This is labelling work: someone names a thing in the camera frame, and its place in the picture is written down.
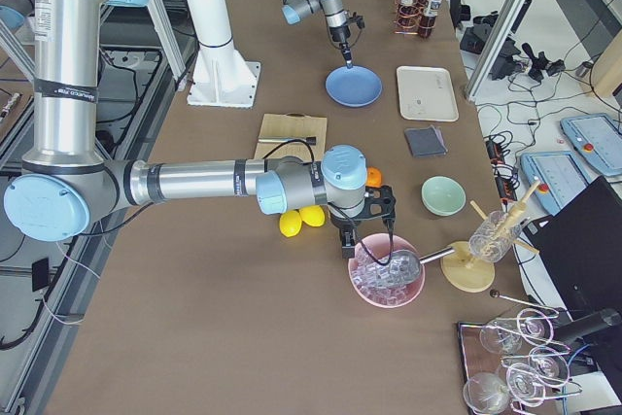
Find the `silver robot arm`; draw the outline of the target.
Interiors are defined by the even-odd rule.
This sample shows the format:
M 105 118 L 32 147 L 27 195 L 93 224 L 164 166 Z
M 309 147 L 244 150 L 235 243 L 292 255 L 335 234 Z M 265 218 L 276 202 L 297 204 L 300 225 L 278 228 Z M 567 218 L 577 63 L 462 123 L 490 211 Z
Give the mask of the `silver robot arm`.
M 349 42 L 350 25 L 355 24 L 363 30 L 363 16 L 356 12 L 350 13 L 344 7 L 342 0 L 282 0 L 282 13 L 288 24 L 297 24 L 318 12 L 323 13 L 328 34 L 337 44 L 346 67 L 353 68 L 354 60 L 351 51 L 353 44 Z
M 95 148 L 100 9 L 105 3 L 147 0 L 35 0 L 34 143 L 22 157 L 22 175 L 4 193 L 9 221 L 24 235 L 47 242 L 86 231 L 125 209 L 172 199 L 257 197 L 264 214 L 312 205 L 364 207 L 365 158 L 339 145 L 321 161 L 295 157 L 149 164 L 104 160 Z M 192 104 L 249 108 L 259 64 L 234 47 L 225 0 L 188 0 L 199 41 Z M 289 23 L 322 11 L 330 33 L 354 71 L 349 23 L 341 0 L 283 0 Z

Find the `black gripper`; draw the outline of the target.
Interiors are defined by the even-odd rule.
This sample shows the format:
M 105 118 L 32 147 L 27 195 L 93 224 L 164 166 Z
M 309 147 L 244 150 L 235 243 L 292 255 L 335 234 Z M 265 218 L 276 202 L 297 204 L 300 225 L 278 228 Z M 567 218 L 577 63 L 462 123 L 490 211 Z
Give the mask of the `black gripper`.
M 349 217 L 343 218 L 335 214 L 330 214 L 330 221 L 338 228 L 342 243 L 356 243 L 358 241 L 357 229 L 361 221 L 353 220 Z
M 341 24 L 338 26 L 330 26 L 328 28 L 331 40 L 339 45 L 339 49 L 345 66 L 347 69 L 351 69 L 354 66 L 352 51 L 348 40 L 351 36 L 350 27 L 348 24 Z

